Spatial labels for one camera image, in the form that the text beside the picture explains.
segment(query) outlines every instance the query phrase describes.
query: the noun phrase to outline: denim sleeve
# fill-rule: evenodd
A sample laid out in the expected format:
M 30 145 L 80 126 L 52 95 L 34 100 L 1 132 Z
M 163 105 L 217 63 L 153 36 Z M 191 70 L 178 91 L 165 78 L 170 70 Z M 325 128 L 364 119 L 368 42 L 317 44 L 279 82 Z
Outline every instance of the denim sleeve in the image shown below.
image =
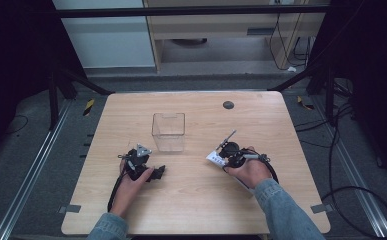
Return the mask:
M 273 179 L 260 182 L 255 197 L 274 239 L 324 239 L 309 216 Z
M 124 240 L 128 224 L 124 219 L 112 214 L 104 213 L 88 235 L 88 240 L 109 239 Z

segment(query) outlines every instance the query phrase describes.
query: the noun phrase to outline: wall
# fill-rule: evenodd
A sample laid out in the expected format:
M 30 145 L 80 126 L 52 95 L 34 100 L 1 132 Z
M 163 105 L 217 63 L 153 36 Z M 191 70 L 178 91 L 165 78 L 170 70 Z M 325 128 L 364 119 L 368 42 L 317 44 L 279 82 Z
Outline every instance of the wall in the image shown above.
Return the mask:
M 141 0 L 53 0 L 56 9 L 143 7 Z M 77 55 L 91 69 L 155 67 L 145 17 L 62 19 Z

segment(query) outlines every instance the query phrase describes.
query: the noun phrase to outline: gray tape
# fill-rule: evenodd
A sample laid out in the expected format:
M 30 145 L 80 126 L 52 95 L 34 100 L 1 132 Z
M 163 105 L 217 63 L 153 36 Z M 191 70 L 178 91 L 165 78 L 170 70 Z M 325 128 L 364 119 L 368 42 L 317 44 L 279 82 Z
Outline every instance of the gray tape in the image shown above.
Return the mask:
M 67 212 L 79 213 L 80 209 L 81 209 L 80 205 L 61 206 L 58 210 L 58 213 L 67 213 Z
M 331 212 L 334 210 L 334 208 L 333 206 L 331 206 L 331 204 L 327 204 L 327 205 L 320 204 L 320 205 L 311 206 L 311 210 L 314 214 L 316 214 L 320 212 Z

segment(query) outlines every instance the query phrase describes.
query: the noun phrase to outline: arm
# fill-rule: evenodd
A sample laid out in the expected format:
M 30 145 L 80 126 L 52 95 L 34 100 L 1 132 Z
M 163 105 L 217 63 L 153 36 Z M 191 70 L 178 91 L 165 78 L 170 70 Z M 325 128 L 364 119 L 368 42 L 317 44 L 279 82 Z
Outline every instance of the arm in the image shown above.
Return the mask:
M 324 239 L 309 216 L 272 179 L 264 163 L 252 159 L 239 168 L 227 167 L 225 170 L 255 189 L 255 197 L 265 212 L 274 239 Z
M 128 231 L 128 224 L 124 217 L 137 193 L 152 172 L 153 168 L 147 169 L 136 181 L 131 180 L 128 175 L 122 178 L 110 212 L 102 215 L 87 239 L 126 239 L 125 235 Z

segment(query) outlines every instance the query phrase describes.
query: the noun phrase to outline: light wood tabletop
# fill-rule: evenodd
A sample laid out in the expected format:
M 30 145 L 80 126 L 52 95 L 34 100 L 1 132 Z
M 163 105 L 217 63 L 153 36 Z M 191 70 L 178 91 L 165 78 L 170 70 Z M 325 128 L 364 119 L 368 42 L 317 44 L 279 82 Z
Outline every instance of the light wood tabletop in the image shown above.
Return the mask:
M 231 101 L 233 109 L 223 103 Z M 183 152 L 159 152 L 152 137 L 154 113 L 184 113 Z M 71 199 L 62 231 L 88 234 L 107 203 L 119 175 L 120 159 L 138 143 L 151 149 L 147 166 L 166 165 L 162 179 L 142 188 L 128 215 L 129 234 L 267 234 L 265 215 L 255 198 L 234 178 L 206 159 L 233 129 L 230 141 L 254 146 L 271 158 L 280 185 L 321 232 L 330 224 L 278 92 L 123 93 L 108 97 Z

